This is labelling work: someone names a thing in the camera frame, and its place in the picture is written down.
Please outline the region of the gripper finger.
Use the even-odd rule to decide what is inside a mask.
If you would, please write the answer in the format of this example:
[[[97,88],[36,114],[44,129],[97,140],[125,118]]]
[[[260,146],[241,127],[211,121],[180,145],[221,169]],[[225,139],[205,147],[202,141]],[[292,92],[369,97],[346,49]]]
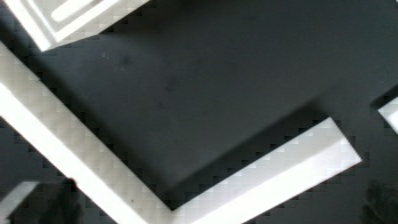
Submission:
[[[6,217],[36,187],[35,181],[22,181],[0,200],[0,217]]]

